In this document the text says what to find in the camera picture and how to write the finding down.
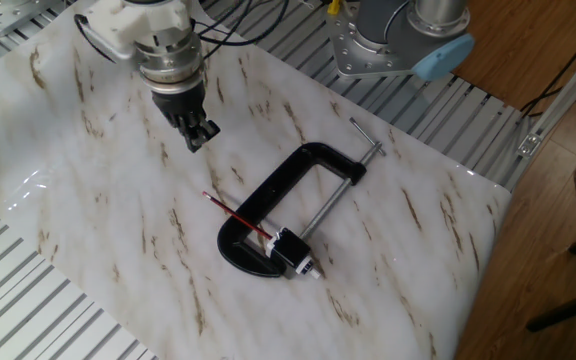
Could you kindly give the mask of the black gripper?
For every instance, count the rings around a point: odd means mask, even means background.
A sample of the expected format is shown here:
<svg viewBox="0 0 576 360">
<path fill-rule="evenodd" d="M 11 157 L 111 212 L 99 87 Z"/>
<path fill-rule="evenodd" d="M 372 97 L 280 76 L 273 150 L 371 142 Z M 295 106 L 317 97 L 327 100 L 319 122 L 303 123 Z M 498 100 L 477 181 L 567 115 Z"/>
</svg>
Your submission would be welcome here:
<svg viewBox="0 0 576 360">
<path fill-rule="evenodd" d="M 184 137 L 188 150 L 195 153 L 220 132 L 203 108 L 205 88 L 202 82 L 176 94 L 152 93 L 155 105 L 169 123 Z"/>
</svg>

